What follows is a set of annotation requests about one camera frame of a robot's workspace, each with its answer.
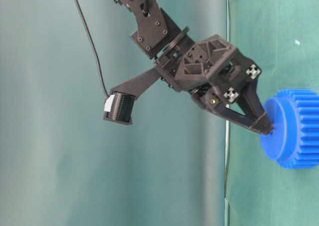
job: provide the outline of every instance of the screw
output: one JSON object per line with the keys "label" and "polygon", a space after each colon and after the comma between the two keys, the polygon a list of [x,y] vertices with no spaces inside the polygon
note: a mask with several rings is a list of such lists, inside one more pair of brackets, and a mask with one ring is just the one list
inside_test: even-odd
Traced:
{"label": "screw", "polygon": [[215,99],[215,98],[212,98],[212,99],[210,100],[210,104],[212,104],[212,105],[216,104],[216,99]]}

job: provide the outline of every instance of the wire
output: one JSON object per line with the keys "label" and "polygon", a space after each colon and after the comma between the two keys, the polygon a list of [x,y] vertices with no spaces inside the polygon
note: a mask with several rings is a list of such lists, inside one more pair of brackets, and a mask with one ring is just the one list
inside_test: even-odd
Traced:
{"label": "wire", "polygon": [[88,27],[88,24],[86,23],[85,17],[84,17],[84,15],[83,15],[83,12],[82,12],[80,3],[79,3],[78,0],[74,0],[74,2],[75,2],[75,4],[76,4],[76,8],[77,8],[78,11],[79,11],[79,14],[80,14],[82,23],[83,23],[84,28],[85,28],[85,32],[86,32],[86,34],[88,35],[89,42],[90,42],[90,45],[91,45],[91,47],[92,47],[92,51],[93,51],[93,54],[94,54],[94,57],[95,57],[95,60],[96,60],[97,67],[98,67],[98,73],[99,73],[99,78],[100,78],[102,90],[103,90],[103,92],[104,92],[104,95],[108,98],[108,97],[109,97],[109,94],[108,94],[108,92],[107,92],[107,90],[106,90],[106,87],[105,87],[105,83],[104,83],[104,79],[103,79],[103,74],[102,74],[102,69],[101,69],[101,63],[100,63],[99,55],[98,55],[98,53],[97,53],[97,51],[96,51],[96,48],[95,48],[95,45],[94,45],[94,42],[93,42],[93,39],[92,39],[90,30],[89,30],[89,27]]}

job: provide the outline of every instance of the robotic arm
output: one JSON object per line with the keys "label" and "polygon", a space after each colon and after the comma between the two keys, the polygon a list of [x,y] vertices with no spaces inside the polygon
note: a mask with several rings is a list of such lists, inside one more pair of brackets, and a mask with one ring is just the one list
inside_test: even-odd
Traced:
{"label": "robotic arm", "polygon": [[[155,66],[111,89],[104,120],[132,124],[134,102],[161,79],[176,92],[189,92],[199,107],[212,114],[259,134],[273,130],[256,93],[262,71],[253,60],[218,35],[195,43],[187,35],[189,29],[181,30],[156,0],[114,2],[135,15],[138,30],[131,39],[155,60]],[[226,107],[234,103],[244,115]]]}

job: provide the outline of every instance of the blue gear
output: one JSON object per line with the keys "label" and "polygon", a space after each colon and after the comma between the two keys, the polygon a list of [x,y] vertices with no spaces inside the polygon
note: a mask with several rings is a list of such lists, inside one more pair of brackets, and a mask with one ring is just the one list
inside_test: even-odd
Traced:
{"label": "blue gear", "polygon": [[265,154],[287,169],[319,164],[319,96],[306,89],[283,89],[264,104],[274,130],[260,135]]}

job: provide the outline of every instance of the teal curtain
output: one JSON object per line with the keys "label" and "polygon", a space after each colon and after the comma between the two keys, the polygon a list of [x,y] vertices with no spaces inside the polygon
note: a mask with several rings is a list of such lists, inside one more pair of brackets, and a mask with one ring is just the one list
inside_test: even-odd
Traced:
{"label": "teal curtain", "polygon": [[[132,13],[79,0],[107,87],[153,66]],[[226,0],[158,0],[196,41],[225,37]],[[0,0],[0,225],[223,225],[224,121],[163,82],[134,125],[102,120],[95,60],[73,0]]]}

